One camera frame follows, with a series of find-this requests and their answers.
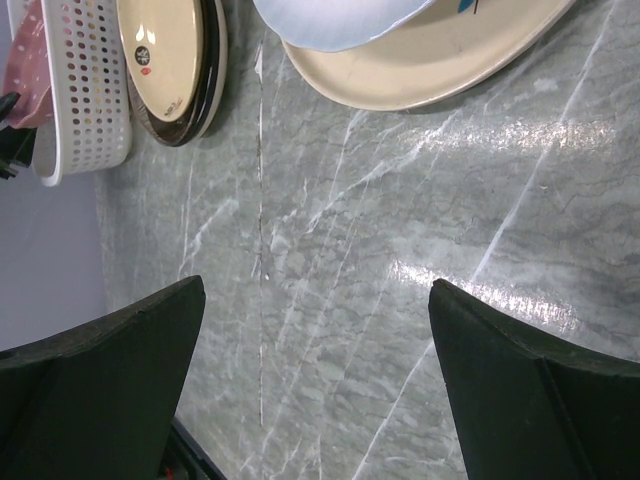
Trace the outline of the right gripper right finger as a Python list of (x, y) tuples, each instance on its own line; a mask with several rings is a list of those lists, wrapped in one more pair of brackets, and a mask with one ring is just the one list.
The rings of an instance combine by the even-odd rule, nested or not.
[(639, 365), (438, 279), (429, 319), (471, 479), (636, 479)]

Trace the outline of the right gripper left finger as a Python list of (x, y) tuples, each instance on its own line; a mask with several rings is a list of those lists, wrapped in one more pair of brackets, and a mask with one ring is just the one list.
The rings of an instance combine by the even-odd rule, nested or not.
[(168, 441), (205, 304), (191, 276), (2, 351), (2, 478), (188, 478)]

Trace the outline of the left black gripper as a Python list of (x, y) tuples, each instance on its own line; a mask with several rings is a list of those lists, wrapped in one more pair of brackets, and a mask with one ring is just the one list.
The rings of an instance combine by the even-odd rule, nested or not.
[(1, 97), (1, 178), (11, 179), (18, 174), (18, 167), (29, 168), (32, 163), (36, 129), (14, 129), (7, 118), (20, 95), (10, 92)]

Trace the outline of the pink polka dot plate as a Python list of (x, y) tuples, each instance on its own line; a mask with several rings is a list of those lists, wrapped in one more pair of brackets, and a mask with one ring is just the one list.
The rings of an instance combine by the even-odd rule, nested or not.
[(17, 29), (5, 67), (1, 119), (13, 129), (53, 119), (49, 56), (40, 1), (32, 1)]

